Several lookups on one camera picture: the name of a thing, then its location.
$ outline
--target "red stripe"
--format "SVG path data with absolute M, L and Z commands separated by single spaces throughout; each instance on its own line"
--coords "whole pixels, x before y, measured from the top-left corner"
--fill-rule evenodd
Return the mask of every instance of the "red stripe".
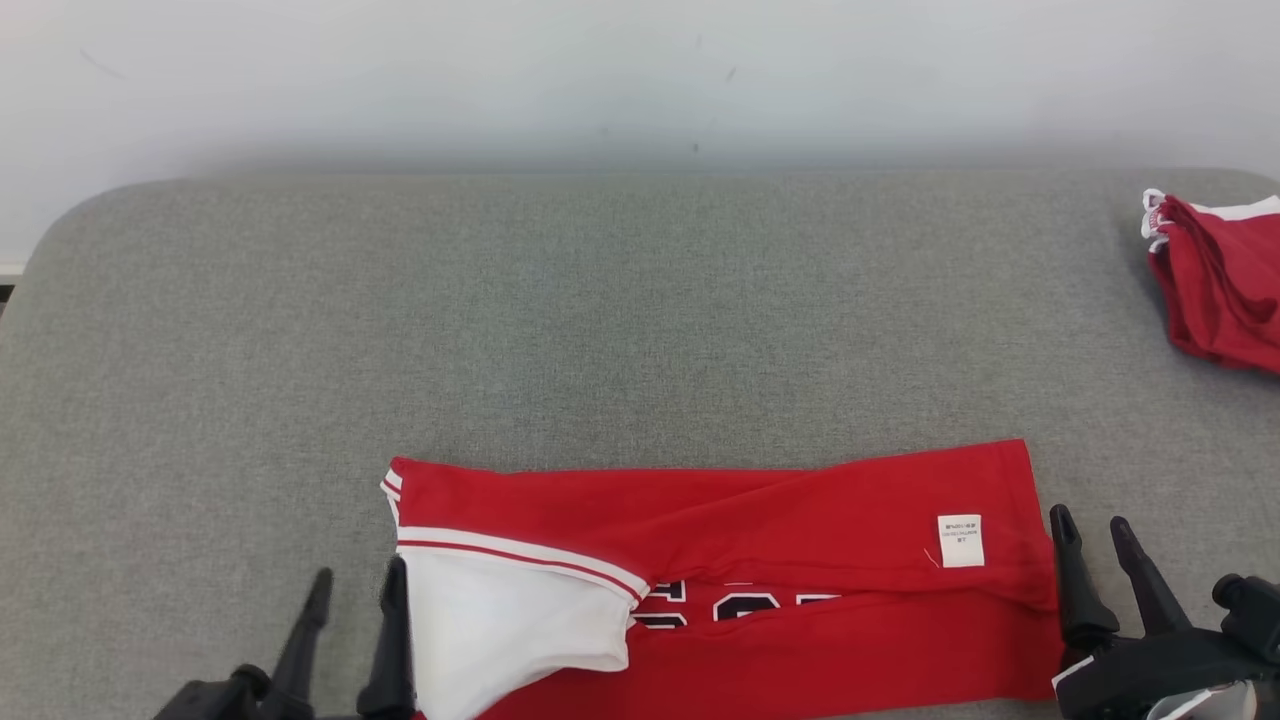
M 627 585 L 626 583 L 623 583 L 622 580 L 620 580 L 620 579 L 617 579 L 617 578 L 614 578 L 612 575 L 607 575 L 604 573 L 600 573 L 599 570 L 593 570 L 590 568 L 582 568 L 581 565 L 573 565 L 572 562 L 559 562 L 557 560 L 541 560 L 539 557 L 526 557 L 524 555 L 516 555 L 516 553 L 512 553 L 512 552 L 502 552 L 500 550 L 490 550 L 488 547 L 476 547 L 474 544 L 458 544 L 458 543 L 453 543 L 453 542 L 399 541 L 399 546 L 402 546 L 402 547 L 403 546 L 410 546 L 410 547 L 445 547 L 445 548 L 449 548 L 449 550 L 466 550 L 468 552 L 483 552 L 485 555 L 494 555 L 494 556 L 498 556 L 498 557 L 506 557 L 507 560 L 518 560 L 520 562 L 532 562 L 534 565 L 552 565 L 554 568 L 567 568 L 567 569 L 575 570 L 577 573 L 586 573 L 588 575 L 594 575 L 596 578 L 600 578 L 602 580 L 608 580 L 608 582 L 613 583 L 614 585 L 618 585 L 620 588 L 627 591 L 627 594 L 630 594 L 631 597 L 636 598 L 636 602 L 640 602 L 643 600 L 640 597 L 640 593 L 637 593 L 636 591 L 631 589 L 631 587 Z

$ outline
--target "red fabric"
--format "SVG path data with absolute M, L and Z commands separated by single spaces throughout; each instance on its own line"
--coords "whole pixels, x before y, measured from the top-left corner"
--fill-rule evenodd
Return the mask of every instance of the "red fabric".
M 1228 368 L 1280 373 L 1280 214 L 1222 219 L 1164 197 L 1148 256 L 1169 309 L 1169 340 Z
M 654 593 L 637 612 L 678 612 L 685 626 L 632 626 L 627 670 L 562 670 L 486 720 L 796 720 L 1052 697 L 1052 547 L 1021 441 L 817 471 L 392 468 L 402 527 L 567 550 L 650 585 L 684 582 L 684 602 Z M 986 565 L 941 568 L 938 516 L 974 514 Z M 781 607 L 717 621 L 716 605 L 744 592 Z M 797 602 L 815 593 L 838 597 Z

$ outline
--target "white care label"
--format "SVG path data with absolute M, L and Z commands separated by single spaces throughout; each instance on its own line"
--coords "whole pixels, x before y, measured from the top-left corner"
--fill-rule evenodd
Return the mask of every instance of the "white care label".
M 938 542 L 943 568 L 979 568 L 987 564 L 982 551 L 982 515 L 938 515 Z

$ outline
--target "gray padded mat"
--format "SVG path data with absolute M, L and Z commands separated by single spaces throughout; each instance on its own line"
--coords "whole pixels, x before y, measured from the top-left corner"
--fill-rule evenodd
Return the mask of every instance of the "gray padded mat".
M 1138 236 L 1152 186 L 1204 204 L 1280 190 L 1153 170 L 97 197 L 49 232 L 0 323 L 0 707 L 150 717 L 187 679 L 274 662 L 332 565 L 315 696 L 349 711 L 396 454 L 820 466 L 1024 437 L 1128 629 L 1116 512 L 1215 624 L 1221 574 L 1280 579 L 1280 379 L 1165 341 Z

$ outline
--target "clothing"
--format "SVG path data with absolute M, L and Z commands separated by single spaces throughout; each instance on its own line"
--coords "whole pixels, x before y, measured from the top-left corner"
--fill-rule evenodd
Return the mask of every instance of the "clothing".
M 504 475 L 398 457 L 384 489 L 430 720 L 503 696 L 486 719 L 1052 697 L 1052 547 L 1021 441 L 824 470 Z
M 1228 368 L 1280 373 L 1280 197 L 1206 208 L 1148 190 L 1143 208 L 1170 342 Z

